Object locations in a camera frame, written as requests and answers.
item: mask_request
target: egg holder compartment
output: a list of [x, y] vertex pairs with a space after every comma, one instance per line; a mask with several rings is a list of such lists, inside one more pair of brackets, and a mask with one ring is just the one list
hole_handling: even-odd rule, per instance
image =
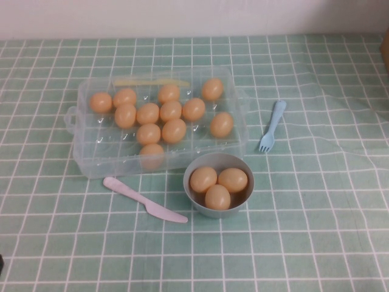
[[[164, 155], [142, 156], [139, 152], [142, 146], [136, 141], [138, 125], [128, 130], [120, 129], [114, 121], [114, 112], [96, 114], [89, 107], [89, 99], [96, 92], [108, 92], [111, 96], [122, 89], [130, 87], [137, 93], [137, 110], [148, 102], [160, 106], [157, 94], [162, 85], [115, 86], [120, 80], [153, 81], [175, 79], [189, 82], [189, 87], [180, 87], [182, 105], [194, 97], [201, 96], [202, 85], [210, 78], [217, 77], [224, 84], [223, 95], [215, 102], [205, 102], [204, 116], [195, 122], [188, 122], [187, 132], [183, 140], [176, 144], [159, 143], [164, 148]], [[129, 77], [90, 78], [78, 88], [77, 105], [68, 109], [64, 121], [68, 132], [74, 135], [73, 158], [82, 174], [88, 178], [104, 178], [107, 176], [125, 176], [150, 172], [142, 167], [141, 159], [153, 161], [163, 157], [163, 163], [153, 171], [178, 169], [187, 167], [194, 159], [206, 153], [223, 152], [242, 157], [248, 132], [244, 121], [242, 105], [247, 99], [238, 93], [233, 84], [233, 78], [224, 67], [201, 67], [179, 71], [152, 72]], [[231, 133], [222, 139], [214, 138], [210, 133], [210, 122], [213, 117], [227, 111], [234, 119]]]

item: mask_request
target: egg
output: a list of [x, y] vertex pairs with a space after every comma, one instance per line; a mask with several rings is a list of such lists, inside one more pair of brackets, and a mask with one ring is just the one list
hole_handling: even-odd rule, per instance
[[229, 113], [219, 113], [211, 121], [211, 134], [223, 138], [230, 134], [233, 127], [233, 117]]
[[162, 138], [166, 143], [177, 143], [187, 132], [187, 126], [181, 119], [169, 120], [162, 128]]
[[190, 176], [190, 187], [197, 193], [206, 193], [217, 180], [218, 174], [212, 167], [199, 167]]
[[228, 210], [231, 205], [229, 191], [219, 185], [211, 186], [205, 194], [205, 206], [213, 210]]
[[136, 120], [139, 124], [156, 123], [159, 119], [159, 107], [155, 103], [142, 105], [136, 113]]
[[172, 100], [179, 100], [180, 98], [180, 89], [175, 84], [166, 84], [161, 87], [158, 92], [158, 101], [161, 104], [165, 102], [170, 102]]
[[211, 78], [204, 83], [201, 89], [201, 96], [206, 100], [216, 100], [223, 94], [223, 82], [219, 78]]
[[159, 111], [160, 119], [164, 122], [181, 117], [182, 106], [177, 100], [165, 102]]
[[130, 103], [120, 105], [115, 111], [115, 123], [119, 128], [129, 129], [135, 123], [136, 109]]
[[95, 93], [89, 101], [89, 106], [95, 113], [109, 113], [112, 109], [112, 97], [107, 92]]
[[182, 108], [182, 115], [191, 122], [201, 119], [204, 113], [205, 103], [197, 97], [188, 100]]
[[157, 169], [164, 161], [164, 149], [159, 144], [148, 144], [140, 150], [139, 154], [140, 164], [147, 170]]
[[136, 104], [136, 92], [131, 88], [123, 88], [119, 90], [114, 96], [114, 107], [124, 105], [125, 103], [130, 103], [132, 105]]
[[155, 123], [146, 123], [136, 132], [136, 139], [142, 145], [155, 144], [160, 140], [160, 128]]
[[247, 175], [240, 169], [225, 169], [218, 177], [218, 184], [224, 186], [230, 193], [237, 193], [244, 190], [247, 182]]

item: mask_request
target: plastic egg tray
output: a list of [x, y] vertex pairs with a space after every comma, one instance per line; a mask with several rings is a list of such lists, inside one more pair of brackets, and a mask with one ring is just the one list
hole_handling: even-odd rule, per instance
[[[189, 165], [200, 155], [213, 152], [223, 152], [242, 157], [248, 140], [246, 123], [241, 105], [244, 103], [233, 84], [233, 78], [227, 68], [201, 67], [180, 71], [153, 72], [146, 75], [131, 75], [127, 77], [90, 78], [78, 88], [77, 106], [70, 107], [64, 117], [67, 130], [74, 134], [73, 157], [82, 174], [88, 178], [103, 178], [107, 176], [126, 176], [145, 173], [150, 170], [142, 167], [141, 160], [161, 159], [140, 157], [142, 146], [136, 141], [138, 125], [128, 129], [120, 129], [114, 122], [114, 112], [111, 114], [96, 114], [89, 107], [89, 99], [96, 92], [105, 91], [111, 96], [122, 89], [130, 87], [137, 93], [136, 108], [148, 102], [157, 101], [160, 87], [158, 82], [180, 80], [180, 102], [182, 105], [194, 97], [201, 97], [202, 85], [210, 78], [220, 78], [224, 92], [215, 102], [205, 102], [205, 114], [196, 122], [188, 122], [187, 132], [183, 140], [176, 144], [166, 144], [163, 163], [152, 171], [178, 169]], [[217, 139], [210, 134], [210, 122], [213, 117], [227, 111], [233, 116], [232, 132], [225, 138]]]

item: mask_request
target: plastic fork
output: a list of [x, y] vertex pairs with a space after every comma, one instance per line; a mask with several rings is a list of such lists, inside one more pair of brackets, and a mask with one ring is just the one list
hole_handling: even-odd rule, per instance
[[278, 125], [278, 122], [282, 117], [282, 114], [284, 113], [285, 108], [286, 108], [286, 102], [284, 100], [279, 100], [275, 103], [269, 129], [265, 134], [265, 136], [263, 136], [261, 139], [261, 143], [259, 147], [260, 152], [269, 152], [273, 148], [274, 131]]

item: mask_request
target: white wall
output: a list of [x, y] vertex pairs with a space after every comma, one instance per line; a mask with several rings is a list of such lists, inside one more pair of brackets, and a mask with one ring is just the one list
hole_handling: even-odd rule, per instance
[[389, 0], [0, 0], [0, 39], [383, 32]]

